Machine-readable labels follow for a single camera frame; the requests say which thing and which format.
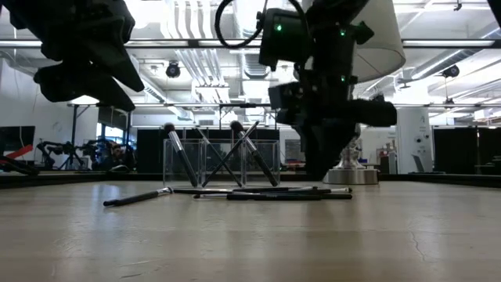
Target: black cable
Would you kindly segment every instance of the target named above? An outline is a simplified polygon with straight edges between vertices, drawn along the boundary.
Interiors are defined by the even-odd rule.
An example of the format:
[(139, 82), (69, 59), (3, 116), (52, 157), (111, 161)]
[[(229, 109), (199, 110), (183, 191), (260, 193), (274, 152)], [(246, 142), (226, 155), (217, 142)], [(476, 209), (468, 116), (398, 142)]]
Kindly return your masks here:
[[(221, 42), (223, 46), (225, 46), (227, 49), (240, 49), (243, 48), (247, 45), (249, 45), (254, 39), (256, 39), (261, 31), (263, 31), (263, 25), (260, 24), (258, 25), (258, 29), (254, 32), (252, 36), (249, 38), (243, 40), (243, 42), (235, 45), (230, 45), (226, 40), (222, 37), (222, 32), (221, 32), (221, 18), (222, 18), (222, 13), (225, 10), (226, 6), (229, 5), (233, 0), (223, 0), (221, 4), (219, 4), (218, 9), (216, 10), (216, 16), (215, 16), (215, 22), (214, 22), (214, 29), (216, 31), (216, 37), (218, 40)], [(299, 18), (301, 19), (301, 25), (305, 29), (306, 33), (309, 34), (308, 30), (308, 23), (306, 22), (306, 15), (305, 11), (301, 8), (301, 5), (296, 0), (288, 0), (289, 3), (296, 9), (297, 14), (299, 15)]]

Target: metal base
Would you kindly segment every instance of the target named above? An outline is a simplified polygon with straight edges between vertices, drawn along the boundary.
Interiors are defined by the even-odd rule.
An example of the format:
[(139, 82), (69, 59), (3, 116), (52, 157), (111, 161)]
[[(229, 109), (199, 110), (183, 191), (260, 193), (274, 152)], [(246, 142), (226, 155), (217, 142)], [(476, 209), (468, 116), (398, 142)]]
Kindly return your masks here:
[(325, 184), (376, 185), (376, 169), (331, 169), (323, 178)]

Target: white wall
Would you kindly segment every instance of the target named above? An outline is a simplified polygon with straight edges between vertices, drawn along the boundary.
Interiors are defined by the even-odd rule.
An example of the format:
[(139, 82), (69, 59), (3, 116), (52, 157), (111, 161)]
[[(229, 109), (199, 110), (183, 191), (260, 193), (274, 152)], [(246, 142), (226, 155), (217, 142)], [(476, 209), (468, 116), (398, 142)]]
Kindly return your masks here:
[[(34, 146), (40, 139), (58, 143), (71, 141), (73, 108), (67, 103), (49, 102), (31, 76), (12, 69), (4, 60), (0, 66), (0, 126), (35, 126)], [(76, 144), (96, 138), (97, 118), (97, 108), (87, 109), (78, 118)], [(31, 152), (24, 159), (33, 161), (34, 155), (37, 161), (41, 160), (40, 152)]]

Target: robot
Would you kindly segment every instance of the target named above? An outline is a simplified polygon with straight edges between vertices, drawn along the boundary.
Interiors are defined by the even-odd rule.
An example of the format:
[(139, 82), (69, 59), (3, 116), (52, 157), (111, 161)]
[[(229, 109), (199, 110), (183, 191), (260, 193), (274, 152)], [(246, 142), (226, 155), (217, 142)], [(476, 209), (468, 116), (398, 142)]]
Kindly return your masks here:
[[(226, 48), (243, 48), (262, 32), (262, 65), (273, 71), (278, 60), (297, 64), (299, 82), (271, 88), (269, 95), (272, 109), (279, 110), (277, 121), (300, 134), (309, 174), (320, 179), (335, 165), (334, 160), (356, 137), (357, 123), (396, 124), (391, 103), (349, 99), (357, 83), (352, 75), (354, 46), (373, 36), (364, 23), (351, 22), (369, 0), (315, 0), (306, 12), (297, 1), (289, 0), (296, 12), (264, 9), (258, 14), (256, 33), (238, 45), (229, 45), (220, 28), (223, 10), (231, 1), (222, 1), (215, 20), (216, 35)], [(501, 22), (501, 2), (488, 3)], [(124, 49), (135, 21), (123, 0), (3, 0), (2, 4), (10, 11), (14, 27), (29, 29), (42, 41), (43, 54), (62, 62), (40, 69), (34, 77), (48, 100), (88, 95), (134, 110), (114, 81), (135, 91), (144, 88)]]

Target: clear acrylic container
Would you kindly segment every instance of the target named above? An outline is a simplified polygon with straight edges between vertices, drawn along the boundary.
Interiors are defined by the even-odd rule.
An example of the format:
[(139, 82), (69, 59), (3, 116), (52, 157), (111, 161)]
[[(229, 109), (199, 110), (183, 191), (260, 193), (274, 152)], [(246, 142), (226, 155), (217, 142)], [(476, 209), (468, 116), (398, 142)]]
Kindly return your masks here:
[[(199, 188), (238, 188), (236, 181), (224, 166), (221, 166), (215, 174), (214, 170), (221, 162), (238, 139), (209, 139), (212, 149), (203, 139), (181, 139), (187, 159), (196, 174), (196, 183)], [(242, 183), (242, 186), (272, 186), (269, 177), (273, 177), (275, 184), (280, 183), (280, 157), (279, 142), (268, 140), (252, 140), (259, 151), (263, 162), (269, 168), (269, 176), (265, 176), (253, 154), (248, 150), (248, 145), (242, 143), (238, 150), (225, 162), (234, 176)], [(209, 175), (209, 182), (203, 186)], [(172, 141), (164, 140), (164, 186), (175, 188), (193, 188), (189, 177), (178, 156)]]

